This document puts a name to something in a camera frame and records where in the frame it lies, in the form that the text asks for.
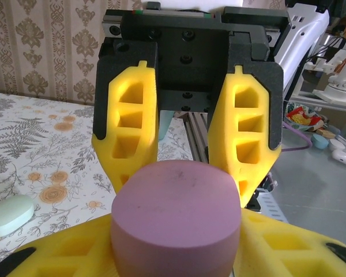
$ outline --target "patterned wallpaper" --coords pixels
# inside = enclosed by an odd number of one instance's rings
[[[141,0],[0,0],[0,92],[92,104],[105,10],[140,8]]]

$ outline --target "gray table surface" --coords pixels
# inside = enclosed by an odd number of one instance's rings
[[[282,144],[305,142],[285,130]],[[309,148],[283,152],[272,173],[279,183],[272,195],[290,224],[346,244],[346,165],[332,159],[328,149]]]

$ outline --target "pink cylinder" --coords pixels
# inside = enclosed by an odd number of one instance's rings
[[[240,232],[233,178],[205,163],[167,160],[135,173],[112,204],[121,277],[228,277]]]

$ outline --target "mint green soap bar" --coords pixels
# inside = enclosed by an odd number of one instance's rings
[[[35,207],[30,197],[15,195],[0,202],[0,237],[9,235],[26,224]]]

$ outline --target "floral tablecloth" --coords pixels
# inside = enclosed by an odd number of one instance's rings
[[[0,238],[0,261],[19,246],[108,214],[115,192],[91,146],[93,107],[0,94],[0,201],[26,194],[32,219]],[[159,160],[192,159],[174,118]]]

